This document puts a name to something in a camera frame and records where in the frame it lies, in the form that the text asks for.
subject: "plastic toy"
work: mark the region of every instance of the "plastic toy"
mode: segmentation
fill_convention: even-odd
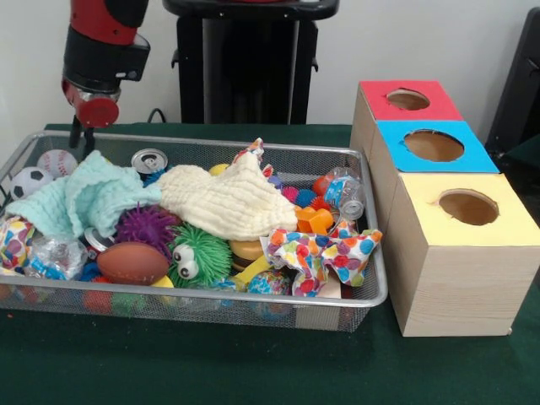
[[[14,200],[27,198],[54,179],[39,167],[25,167],[11,180],[11,197]]]
[[[276,175],[271,175],[270,177],[268,177],[268,182],[272,183],[274,187],[276,187],[278,190],[284,188],[283,182],[279,180],[279,177],[277,177]]]
[[[312,189],[317,194],[317,196],[324,196],[324,193],[327,192],[328,185],[330,184],[332,179],[332,175],[322,175],[316,180],[315,184],[313,184]]]
[[[92,280],[92,283],[109,284],[110,282],[103,276]],[[95,314],[108,315],[112,312],[112,294],[109,291],[84,291],[84,308]]]
[[[298,188],[286,186],[281,190],[281,194],[294,204],[298,197]]]
[[[175,287],[208,287],[229,275],[232,259],[227,242],[190,224],[173,231],[177,237],[170,245],[169,278]]]
[[[97,262],[101,273],[116,284],[150,285],[169,270],[169,261],[160,251],[140,242],[114,245]]]
[[[246,267],[262,256],[262,246],[259,240],[253,242],[229,241],[233,253],[233,269],[243,272]]]
[[[0,227],[0,257],[2,267],[24,274],[30,263],[30,247],[35,228],[20,217],[6,219]]]
[[[111,304],[113,315],[133,316],[144,311],[147,296],[144,294],[114,293]]]
[[[328,229],[334,223],[332,214],[324,208],[318,211],[312,207],[303,208],[296,211],[296,218],[298,218],[298,230],[300,232],[318,235],[326,235]]]
[[[155,247],[170,262],[169,244],[175,239],[171,226],[176,218],[166,214],[157,205],[125,212],[116,226],[116,242],[141,242]]]
[[[284,272],[275,269],[257,274],[247,288],[248,293],[266,295],[290,295],[290,291],[290,279]],[[291,305],[271,302],[251,302],[250,308],[267,321],[277,321],[292,311]]]
[[[330,211],[332,209],[332,207],[330,206],[330,204],[326,201],[324,201],[324,197],[323,196],[317,196],[315,198],[313,198],[311,200],[311,204],[310,204],[310,207],[312,207],[313,209],[315,209],[316,211],[323,208],[323,209],[327,209],[328,211]]]
[[[296,196],[296,201],[294,203],[301,208],[306,208],[309,207],[311,200],[315,197],[317,197],[317,195],[312,190],[301,189],[298,191],[298,196]]]
[[[223,173],[230,165],[228,163],[221,163],[219,165],[212,166],[208,173],[212,176],[219,176]]]
[[[67,150],[53,149],[37,161],[37,167],[51,174],[54,179],[71,175],[77,169],[77,160]]]
[[[252,294],[290,295],[290,279],[281,270],[267,270],[257,274],[247,286]]]
[[[242,273],[236,274],[230,279],[236,283],[239,291],[244,291],[250,281],[259,273],[266,272],[272,267],[265,256],[261,256],[250,264]]]
[[[162,175],[164,175],[167,172],[168,169],[170,169],[170,166],[167,166],[164,169],[159,169],[155,171],[154,173],[150,173],[149,175],[147,175],[146,178],[144,179],[143,186],[148,187],[151,184],[154,184],[157,180],[159,180],[159,178]]]

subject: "purple spiky ball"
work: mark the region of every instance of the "purple spiky ball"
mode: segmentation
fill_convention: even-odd
[[[116,243],[141,242],[155,247],[167,260],[171,260],[169,244],[175,239],[170,229],[178,224],[178,218],[151,205],[126,211],[116,226]]]

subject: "green spiky toy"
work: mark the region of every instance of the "green spiky toy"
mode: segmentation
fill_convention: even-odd
[[[170,244],[169,278],[175,287],[209,287],[229,276],[232,259],[227,242],[189,224],[172,229],[176,238]]]

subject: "polka dot toy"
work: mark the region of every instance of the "polka dot toy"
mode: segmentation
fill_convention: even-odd
[[[0,257],[2,267],[24,274],[29,265],[30,247],[35,228],[20,217],[12,217],[0,226]]]
[[[342,284],[361,286],[370,254],[381,237],[376,229],[359,235],[344,221],[332,237],[277,229],[269,236],[267,252],[276,268],[298,270],[293,295],[315,297],[328,281],[328,268],[336,272]]]

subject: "toy football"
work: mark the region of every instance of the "toy football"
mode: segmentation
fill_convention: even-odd
[[[112,283],[150,285],[169,271],[157,249],[140,242],[122,242],[98,256],[98,268]]]
[[[14,200],[27,198],[53,180],[49,172],[39,167],[25,167],[11,180],[11,197]]]

